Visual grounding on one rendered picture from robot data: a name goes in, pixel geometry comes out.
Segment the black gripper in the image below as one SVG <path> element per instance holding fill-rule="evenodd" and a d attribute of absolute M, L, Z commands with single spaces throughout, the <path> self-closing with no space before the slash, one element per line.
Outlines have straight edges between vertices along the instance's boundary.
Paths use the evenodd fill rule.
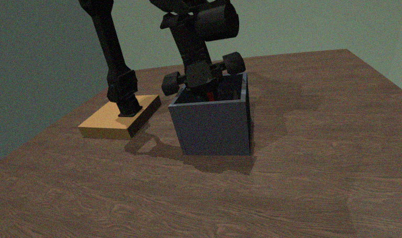
<path fill-rule="evenodd" d="M 200 44 L 186 49 L 186 50 L 179 50 L 180 51 L 180 55 L 182 60 L 187 60 L 189 59 L 190 62 L 196 62 L 198 60 L 200 60 L 199 55 L 201 54 L 206 54 L 207 57 L 210 59 L 210 55 L 208 52 L 208 49 L 206 47 L 205 41 L 203 40 Z M 234 52 L 234 53 L 229 53 L 226 54 L 223 57 L 223 62 L 220 62 L 220 69 L 221 72 L 227 70 L 228 74 L 230 75 L 236 75 L 239 73 L 244 72 L 245 69 L 245 64 L 244 64 L 244 60 L 241 57 L 240 53 L 238 52 Z M 171 74 L 168 74 L 164 77 L 163 83 L 162 83 L 162 91 L 165 94 L 165 96 L 169 96 L 172 94 L 175 94 L 178 92 L 179 90 L 179 85 L 180 84 L 185 84 L 186 85 L 186 90 L 188 92 L 191 92 L 188 84 L 187 84 L 187 78 L 186 75 L 180 75 L 179 72 L 174 72 Z M 216 84 L 216 89 L 213 91 L 213 95 L 214 95 L 214 100 L 217 101 L 217 95 L 218 95 L 218 85 Z M 205 101 L 209 101 L 207 94 L 201 94 L 200 97 Z"/>

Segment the dark red peg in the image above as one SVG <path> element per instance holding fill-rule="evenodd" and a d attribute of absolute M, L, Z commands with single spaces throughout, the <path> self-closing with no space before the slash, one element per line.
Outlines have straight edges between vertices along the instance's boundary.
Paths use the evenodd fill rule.
<path fill-rule="evenodd" d="M 206 94 L 207 94 L 207 97 L 208 97 L 208 100 L 209 100 L 209 101 L 215 101 L 212 92 L 207 92 Z"/>

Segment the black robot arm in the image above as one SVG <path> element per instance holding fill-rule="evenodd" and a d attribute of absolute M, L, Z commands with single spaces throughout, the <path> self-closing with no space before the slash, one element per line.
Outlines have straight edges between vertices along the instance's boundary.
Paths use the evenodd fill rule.
<path fill-rule="evenodd" d="M 126 66 L 111 16 L 114 0 L 78 0 L 91 16 L 100 45 L 109 67 L 107 73 L 107 98 L 115 102 L 118 117 L 134 117 L 143 107 L 139 106 L 135 92 L 138 80 L 134 70 Z M 239 32 L 239 16 L 230 0 L 149 0 L 167 14 L 163 15 L 160 28 L 169 28 L 179 50 L 186 50 L 203 40 L 214 41 L 235 38 Z M 175 12 L 178 15 L 173 15 Z M 193 13 L 190 15 L 188 13 Z M 205 56 L 204 56 L 205 55 Z M 213 92 L 223 80 L 219 63 L 212 64 L 206 54 L 200 60 L 184 60 L 187 84 L 194 96 Z"/>

